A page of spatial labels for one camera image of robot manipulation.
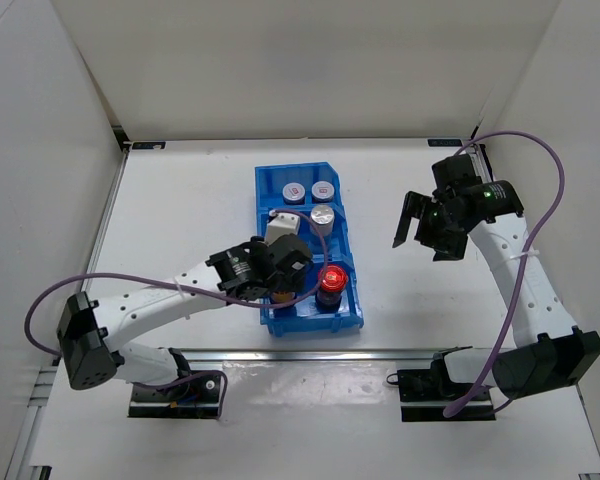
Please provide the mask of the red-lid sauce jar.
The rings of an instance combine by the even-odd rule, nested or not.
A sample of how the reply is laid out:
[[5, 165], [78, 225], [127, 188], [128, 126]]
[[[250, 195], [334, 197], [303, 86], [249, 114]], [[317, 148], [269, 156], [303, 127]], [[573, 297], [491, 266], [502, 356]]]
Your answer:
[[296, 298], [296, 293], [293, 291], [277, 291], [270, 295], [271, 301], [276, 304], [287, 303]]
[[315, 294], [317, 305], [322, 309], [337, 309], [348, 284], [346, 271], [338, 265], [331, 264], [322, 268], [318, 276], [321, 281]]

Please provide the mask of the white-lid jar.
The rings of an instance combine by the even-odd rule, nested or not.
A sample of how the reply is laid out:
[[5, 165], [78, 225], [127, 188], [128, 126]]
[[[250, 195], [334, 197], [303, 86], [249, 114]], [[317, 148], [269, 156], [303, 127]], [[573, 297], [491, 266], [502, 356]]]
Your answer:
[[311, 196], [315, 203], [332, 202], [335, 197], [335, 187], [328, 181], [317, 181], [311, 187]]
[[289, 182], [282, 188], [283, 201], [287, 205], [304, 205], [306, 189], [298, 182]]

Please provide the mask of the silver-lid pepper shaker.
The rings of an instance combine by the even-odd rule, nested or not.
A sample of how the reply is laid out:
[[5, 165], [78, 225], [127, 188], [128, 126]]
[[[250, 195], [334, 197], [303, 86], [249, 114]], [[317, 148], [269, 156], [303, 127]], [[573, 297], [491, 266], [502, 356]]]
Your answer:
[[315, 205], [310, 212], [312, 225], [323, 237], [332, 234], [335, 218], [332, 207], [324, 203]]

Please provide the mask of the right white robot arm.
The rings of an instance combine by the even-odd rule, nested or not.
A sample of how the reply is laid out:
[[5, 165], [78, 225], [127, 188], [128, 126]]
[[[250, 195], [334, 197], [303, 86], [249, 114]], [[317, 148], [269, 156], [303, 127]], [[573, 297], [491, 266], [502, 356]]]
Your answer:
[[436, 188], [406, 194], [393, 244], [405, 243], [411, 221], [415, 240], [437, 261], [463, 259], [473, 243], [507, 304], [514, 348], [496, 355], [472, 347], [435, 354], [429, 387], [440, 399], [457, 399], [473, 382], [518, 399], [576, 385], [600, 355], [600, 336], [584, 332], [558, 299], [530, 234], [524, 207], [507, 181], [484, 181], [470, 156], [447, 157], [432, 167]]

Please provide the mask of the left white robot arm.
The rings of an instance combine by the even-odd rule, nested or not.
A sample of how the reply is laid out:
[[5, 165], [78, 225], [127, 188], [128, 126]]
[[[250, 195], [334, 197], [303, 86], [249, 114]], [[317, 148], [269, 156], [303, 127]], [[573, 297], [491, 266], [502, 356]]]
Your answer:
[[253, 239], [211, 255], [172, 280], [145, 280], [140, 290], [100, 300], [85, 292], [72, 295], [56, 329], [71, 388], [84, 391], [119, 379], [156, 388], [168, 400], [182, 398], [190, 386], [182, 354], [138, 344], [136, 338], [229, 304], [259, 308], [272, 293], [298, 293], [312, 257], [295, 234], [272, 244]]

